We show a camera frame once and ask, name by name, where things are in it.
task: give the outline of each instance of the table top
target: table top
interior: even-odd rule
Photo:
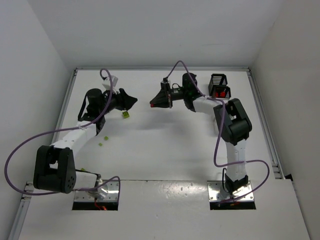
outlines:
[[[265,160],[271,168],[247,73],[191,72],[206,94],[211,74],[226,74],[232,97],[241,100],[252,122],[246,158]],[[171,83],[180,84],[183,73],[175,71]],[[187,110],[183,101],[175,101],[172,109],[150,108],[166,70],[112,70],[111,74],[119,79],[117,88],[138,102],[129,111],[130,118],[123,119],[117,110],[108,113],[103,130],[80,150],[75,165],[104,179],[120,176],[118,211],[72,211],[73,193],[32,197],[20,240],[309,239],[290,180],[275,179],[272,171],[254,193],[256,210],[210,210],[207,181],[222,178],[222,170],[213,164],[216,137],[211,118]],[[77,123],[85,93],[92,88],[103,90],[99,71],[79,70],[61,127]],[[227,162],[223,141],[217,160]],[[267,172],[259,163],[247,164],[246,169],[253,187]]]

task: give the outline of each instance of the white wall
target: white wall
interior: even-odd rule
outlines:
[[[287,0],[252,68],[314,240],[320,236],[319,23],[319,0]]]
[[[283,0],[28,0],[65,62],[248,66]]]
[[[55,128],[71,71],[26,0],[1,1],[0,33],[0,240],[5,240],[21,197],[5,181],[5,160],[26,138]],[[17,187],[33,179],[36,150],[51,139],[32,141],[12,159],[9,175]]]

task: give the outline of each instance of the green object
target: green object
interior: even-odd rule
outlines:
[[[130,117],[128,111],[124,111],[124,112],[122,113],[122,115],[123,115],[123,118],[124,118],[124,119],[127,119],[127,118]]]

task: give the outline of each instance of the small green object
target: small green object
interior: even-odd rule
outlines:
[[[124,119],[127,119],[127,118],[130,117],[128,111],[124,111],[124,112],[122,113],[122,115],[123,115],[123,118],[124,118]]]

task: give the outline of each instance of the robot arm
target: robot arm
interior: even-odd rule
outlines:
[[[112,76],[113,86],[118,79]],[[87,171],[79,171],[75,168],[75,157],[79,150],[93,137],[98,135],[105,125],[105,117],[102,116],[94,124],[95,120],[104,110],[110,91],[111,101],[104,114],[113,109],[127,111],[138,101],[137,98],[126,94],[120,88],[116,91],[110,89],[107,84],[108,78],[103,79],[103,86],[106,91],[98,88],[90,89],[84,97],[76,127],[61,140],[50,146],[41,146],[36,154],[36,162],[33,176],[33,185],[37,189],[48,190],[59,193],[70,193],[73,189],[93,188],[96,185],[99,174]]]
[[[190,75],[197,84],[196,75],[193,73]],[[152,108],[172,108],[173,101],[183,99],[189,110],[212,116],[215,133],[218,135],[223,106],[217,101],[201,96],[187,73],[182,76],[182,86],[178,88],[171,88],[167,78],[164,78],[160,85],[160,92],[150,101]],[[229,100],[225,104],[225,108],[226,114],[221,137],[226,144],[227,162],[232,164],[245,161],[246,140],[252,130],[252,124],[239,99]],[[232,195],[234,191],[248,183],[245,164],[229,165],[225,178],[225,188]]]

